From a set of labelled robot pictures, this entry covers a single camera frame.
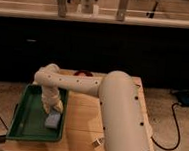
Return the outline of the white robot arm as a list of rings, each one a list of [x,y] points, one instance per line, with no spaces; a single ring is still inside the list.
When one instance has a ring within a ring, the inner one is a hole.
[[[112,71],[104,77],[65,75],[47,67],[34,80],[47,88],[62,88],[100,100],[106,151],[154,151],[152,131],[144,117],[138,89],[130,75]]]

